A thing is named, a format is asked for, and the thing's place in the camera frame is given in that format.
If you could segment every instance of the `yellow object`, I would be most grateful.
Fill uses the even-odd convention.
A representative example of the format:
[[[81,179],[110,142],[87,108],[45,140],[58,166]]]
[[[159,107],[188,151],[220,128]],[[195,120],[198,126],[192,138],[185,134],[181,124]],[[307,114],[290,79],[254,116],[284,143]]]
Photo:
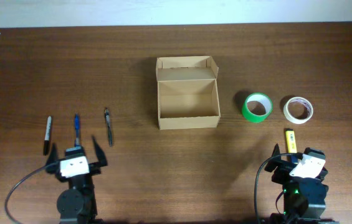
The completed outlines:
[[[295,140],[295,132],[293,130],[288,130],[285,132],[287,136],[287,147],[289,153],[296,153],[296,140]]]

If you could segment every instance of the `tape roll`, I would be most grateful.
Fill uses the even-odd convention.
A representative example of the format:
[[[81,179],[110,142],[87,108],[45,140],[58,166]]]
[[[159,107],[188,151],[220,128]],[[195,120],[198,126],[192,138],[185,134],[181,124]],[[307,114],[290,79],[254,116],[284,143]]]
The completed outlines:
[[[298,118],[296,118],[296,117],[294,117],[294,116],[292,116],[292,115],[290,114],[289,109],[288,109],[289,104],[290,104],[290,103],[295,103],[295,102],[302,104],[302,105],[307,109],[307,113],[308,113],[307,118],[305,118],[305,119],[298,119]],[[283,106],[283,113],[284,113],[285,117],[286,117],[290,122],[295,123],[295,124],[303,124],[303,123],[306,123],[310,118],[312,118],[313,112],[314,112],[314,110],[313,110],[312,104],[311,104],[308,100],[304,99],[303,97],[293,97],[293,98],[291,98],[291,99],[289,99],[289,100],[287,101],[287,103],[285,104],[285,106]]]
[[[248,102],[251,102],[251,101],[258,101],[259,103],[261,103],[264,106],[265,114],[257,115],[252,113],[248,109]],[[271,102],[270,98],[267,95],[263,93],[252,93],[245,100],[245,103],[242,107],[242,115],[244,115],[246,120],[250,122],[259,123],[264,121],[264,119],[266,119],[270,115],[272,110],[273,110],[273,103]]]

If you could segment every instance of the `marker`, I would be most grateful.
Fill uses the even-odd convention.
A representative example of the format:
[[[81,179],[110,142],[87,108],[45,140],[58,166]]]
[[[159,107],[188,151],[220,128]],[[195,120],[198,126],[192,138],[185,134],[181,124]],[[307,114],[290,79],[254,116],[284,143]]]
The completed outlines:
[[[104,114],[104,117],[105,117],[105,121],[107,122],[109,146],[112,147],[111,122],[110,122],[110,120],[109,120],[109,111],[108,111],[107,108],[105,108],[105,111],[104,111],[103,114]]]
[[[47,127],[45,129],[45,137],[44,137],[44,148],[43,155],[47,155],[50,149],[50,132],[51,132],[51,116],[47,118]]]
[[[75,114],[75,131],[76,131],[75,147],[80,145],[79,130],[80,130],[80,122],[78,120],[78,114]]]
[[[288,128],[285,132],[287,138],[287,148],[289,153],[297,153],[295,132]],[[290,161],[294,164],[298,164],[298,158],[296,156],[290,156]]]

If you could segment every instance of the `black pen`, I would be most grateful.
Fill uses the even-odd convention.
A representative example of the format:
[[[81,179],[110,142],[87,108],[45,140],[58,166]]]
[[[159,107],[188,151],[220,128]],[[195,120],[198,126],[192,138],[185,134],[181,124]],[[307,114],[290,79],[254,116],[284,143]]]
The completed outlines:
[[[105,117],[105,121],[107,122],[109,146],[112,147],[111,122],[110,122],[110,120],[109,120],[109,111],[108,111],[108,108],[105,108],[104,117]]]
[[[45,129],[45,137],[44,137],[44,148],[43,155],[47,155],[50,149],[50,132],[51,132],[51,116],[47,118],[47,127]]]

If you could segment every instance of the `box lid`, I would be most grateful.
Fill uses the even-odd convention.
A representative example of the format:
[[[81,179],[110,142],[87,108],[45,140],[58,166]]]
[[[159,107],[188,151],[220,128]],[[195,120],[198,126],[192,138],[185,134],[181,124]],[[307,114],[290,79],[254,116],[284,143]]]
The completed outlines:
[[[160,57],[156,61],[157,81],[216,79],[218,72],[211,56]]]

